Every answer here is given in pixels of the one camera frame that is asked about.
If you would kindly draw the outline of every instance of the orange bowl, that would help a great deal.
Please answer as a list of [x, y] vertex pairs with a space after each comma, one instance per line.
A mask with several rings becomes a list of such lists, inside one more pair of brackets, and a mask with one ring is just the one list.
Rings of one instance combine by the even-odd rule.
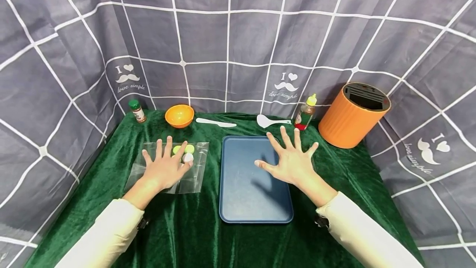
[[174, 105], [165, 112], [165, 120], [175, 128], [188, 127], [195, 111], [189, 105]]

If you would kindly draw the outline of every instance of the orange knife block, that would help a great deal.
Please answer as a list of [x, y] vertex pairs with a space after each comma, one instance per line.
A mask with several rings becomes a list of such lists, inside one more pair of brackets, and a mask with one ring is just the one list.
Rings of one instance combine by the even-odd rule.
[[319, 133], [333, 146], [354, 148], [389, 109], [390, 100], [382, 91], [348, 83], [319, 122]]

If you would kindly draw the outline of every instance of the bottle cap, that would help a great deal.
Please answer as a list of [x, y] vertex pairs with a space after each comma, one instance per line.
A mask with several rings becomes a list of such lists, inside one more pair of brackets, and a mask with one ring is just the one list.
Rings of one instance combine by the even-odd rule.
[[140, 108], [140, 103], [137, 99], [129, 100], [129, 107], [132, 110], [137, 110], [138, 108]]
[[313, 106], [313, 105], [316, 105], [316, 103], [317, 103], [317, 98], [315, 93], [309, 98], [307, 98], [306, 104]]

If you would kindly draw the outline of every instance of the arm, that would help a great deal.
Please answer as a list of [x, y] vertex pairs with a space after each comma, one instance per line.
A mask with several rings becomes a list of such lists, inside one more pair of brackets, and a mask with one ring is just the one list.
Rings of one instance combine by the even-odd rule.
[[123, 196], [113, 200], [96, 218], [92, 227], [79, 239], [56, 265], [59, 268], [102, 268], [110, 267], [126, 251], [137, 234], [144, 209], [163, 189], [172, 187], [193, 165], [181, 165], [181, 158], [187, 142], [174, 156], [172, 137], [162, 156], [162, 140], [157, 141], [156, 159], [152, 161], [146, 150], [142, 151], [146, 160], [144, 176]]
[[318, 144], [301, 150], [300, 132], [294, 131], [294, 146], [281, 127], [286, 148], [267, 133], [279, 155], [278, 165], [257, 160], [255, 164], [275, 178], [294, 184], [316, 205], [316, 212], [329, 221], [329, 232], [367, 268], [423, 268], [394, 237], [341, 192], [337, 192], [314, 171], [311, 157]]

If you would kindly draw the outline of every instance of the blue cutting board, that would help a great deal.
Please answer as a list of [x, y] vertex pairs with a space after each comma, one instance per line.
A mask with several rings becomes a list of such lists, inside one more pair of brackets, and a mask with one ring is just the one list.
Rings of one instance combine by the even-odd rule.
[[219, 214], [227, 223], [284, 224], [294, 217], [287, 183], [255, 166], [278, 164], [265, 136], [227, 136], [221, 153]]

